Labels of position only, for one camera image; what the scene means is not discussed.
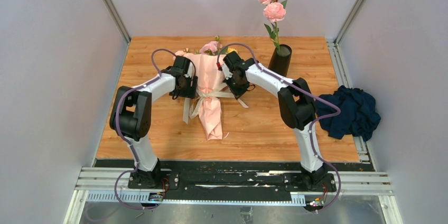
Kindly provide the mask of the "pink paper bouquet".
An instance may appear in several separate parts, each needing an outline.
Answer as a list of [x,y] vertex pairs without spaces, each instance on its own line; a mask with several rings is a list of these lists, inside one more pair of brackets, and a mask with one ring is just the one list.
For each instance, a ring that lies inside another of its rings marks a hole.
[[198,52],[192,53],[188,48],[176,51],[175,54],[190,59],[195,65],[198,77],[197,94],[184,102],[183,121],[199,118],[207,140],[223,139],[221,122],[221,98],[232,98],[227,90],[225,77],[217,67],[217,55],[221,51],[220,37],[205,44]]

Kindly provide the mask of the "black cylindrical vase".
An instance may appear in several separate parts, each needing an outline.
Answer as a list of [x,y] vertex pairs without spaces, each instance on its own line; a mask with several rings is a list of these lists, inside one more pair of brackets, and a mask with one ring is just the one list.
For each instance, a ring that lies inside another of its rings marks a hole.
[[275,48],[270,59],[268,69],[286,77],[292,57],[292,49],[286,44],[280,44],[279,49]]

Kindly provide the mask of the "pink rose stem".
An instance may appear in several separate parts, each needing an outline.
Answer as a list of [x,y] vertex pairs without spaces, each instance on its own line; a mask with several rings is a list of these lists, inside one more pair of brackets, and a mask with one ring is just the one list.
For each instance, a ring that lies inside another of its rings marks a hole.
[[275,46],[275,51],[280,56],[287,56],[290,54],[287,48],[283,48],[279,41],[279,27],[278,22],[282,21],[286,16],[286,4],[287,0],[280,2],[279,0],[258,0],[264,5],[263,15],[269,21],[268,24],[264,24],[269,38]]

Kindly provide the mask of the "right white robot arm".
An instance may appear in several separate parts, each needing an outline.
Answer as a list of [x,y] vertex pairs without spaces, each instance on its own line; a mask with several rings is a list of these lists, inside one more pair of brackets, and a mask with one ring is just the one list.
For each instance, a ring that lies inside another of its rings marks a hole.
[[259,86],[277,97],[281,119],[294,132],[299,150],[302,185],[315,191],[323,183],[328,169],[322,161],[315,126],[315,101],[303,78],[296,80],[281,76],[256,59],[243,60],[237,52],[230,52],[217,62],[218,70],[236,99],[248,91],[250,84]]

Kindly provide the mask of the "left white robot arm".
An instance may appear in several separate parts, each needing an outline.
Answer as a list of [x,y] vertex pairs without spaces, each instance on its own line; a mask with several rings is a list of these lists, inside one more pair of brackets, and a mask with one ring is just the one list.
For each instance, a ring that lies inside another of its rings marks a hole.
[[195,97],[198,77],[196,66],[186,58],[175,57],[172,66],[160,71],[153,79],[135,86],[121,86],[116,93],[109,126],[128,145],[133,159],[133,179],[148,188],[157,188],[162,182],[160,160],[149,140],[152,104],[164,95],[173,100],[187,101]]

